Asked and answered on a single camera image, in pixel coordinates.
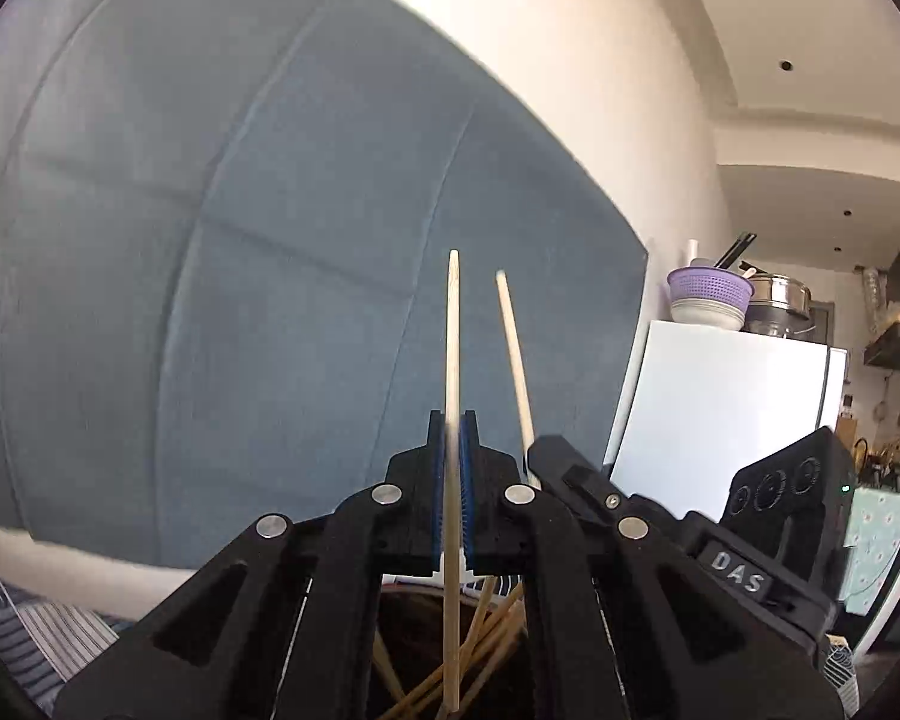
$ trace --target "white bowl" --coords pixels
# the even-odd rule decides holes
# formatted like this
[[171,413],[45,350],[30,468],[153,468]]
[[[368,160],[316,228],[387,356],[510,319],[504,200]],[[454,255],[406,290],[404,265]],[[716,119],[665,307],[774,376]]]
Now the white bowl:
[[736,314],[730,314],[730,312],[713,306],[688,305],[682,300],[677,300],[670,306],[670,314],[672,314],[674,322],[680,324],[706,324],[710,327],[721,327],[724,330],[736,332],[744,326],[744,314],[734,309],[733,306],[727,306],[727,308],[733,309]]
[[721,303],[719,300],[708,300],[705,298],[684,298],[683,300],[674,300],[673,303],[670,304],[671,309],[674,306],[677,308],[703,308],[709,311],[714,311],[719,314],[726,314],[729,317],[736,317],[737,319],[742,319],[744,317],[744,312],[735,306],[731,306],[728,303]]

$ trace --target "upholstered headboard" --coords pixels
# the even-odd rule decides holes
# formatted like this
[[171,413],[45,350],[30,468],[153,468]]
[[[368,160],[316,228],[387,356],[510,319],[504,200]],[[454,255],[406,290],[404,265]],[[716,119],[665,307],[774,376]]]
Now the upholstered headboard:
[[391,0],[7,1],[0,524],[187,566],[331,511],[440,408],[451,247],[482,440],[519,454],[504,268],[536,427],[600,463],[646,252],[442,35]]

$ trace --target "silver screw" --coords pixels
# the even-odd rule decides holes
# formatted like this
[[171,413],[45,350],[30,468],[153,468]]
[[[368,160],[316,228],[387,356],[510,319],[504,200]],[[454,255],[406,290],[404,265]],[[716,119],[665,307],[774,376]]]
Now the silver screw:
[[287,530],[287,520],[279,514],[268,514],[257,520],[257,533],[263,538],[276,538],[283,536]]
[[396,503],[403,496],[403,490],[397,485],[376,485],[370,496],[381,506]]
[[644,538],[647,533],[650,533],[647,523],[640,517],[624,517],[617,523],[617,530],[620,531],[621,536],[633,539]]
[[504,490],[504,498],[511,503],[515,503],[517,506],[523,506],[525,503],[530,503],[535,495],[536,493],[533,492],[533,488],[529,488],[526,485],[510,485],[509,488]]

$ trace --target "camera lens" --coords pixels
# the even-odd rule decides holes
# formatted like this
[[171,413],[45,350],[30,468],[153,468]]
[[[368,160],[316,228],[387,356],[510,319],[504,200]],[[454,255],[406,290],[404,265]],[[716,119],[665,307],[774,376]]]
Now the camera lens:
[[817,458],[807,458],[799,466],[794,474],[794,493],[803,495],[816,485],[820,477],[820,461]]
[[749,487],[743,485],[730,498],[730,513],[740,514],[744,511],[746,504],[749,504]]
[[759,487],[756,488],[754,495],[754,509],[757,512],[764,512],[771,509],[780,500],[783,490],[787,485],[787,475],[783,471],[773,471],[768,473]]

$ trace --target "refrigerator door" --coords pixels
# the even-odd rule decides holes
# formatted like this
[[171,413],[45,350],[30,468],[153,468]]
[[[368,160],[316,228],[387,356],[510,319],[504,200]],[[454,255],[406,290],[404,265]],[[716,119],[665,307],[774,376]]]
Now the refrigerator door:
[[719,520],[739,469],[836,422],[844,363],[818,343],[652,322],[610,479]]

